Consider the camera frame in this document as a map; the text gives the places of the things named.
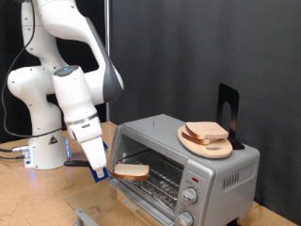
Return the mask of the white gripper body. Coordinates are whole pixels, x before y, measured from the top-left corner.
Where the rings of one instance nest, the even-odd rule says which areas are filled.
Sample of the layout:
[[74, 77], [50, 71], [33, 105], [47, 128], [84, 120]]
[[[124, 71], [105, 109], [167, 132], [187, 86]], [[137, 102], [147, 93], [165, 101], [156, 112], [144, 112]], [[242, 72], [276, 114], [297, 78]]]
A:
[[106, 155], [101, 137], [95, 137], [81, 143], [90, 166], [94, 170], [101, 170], [106, 166]]

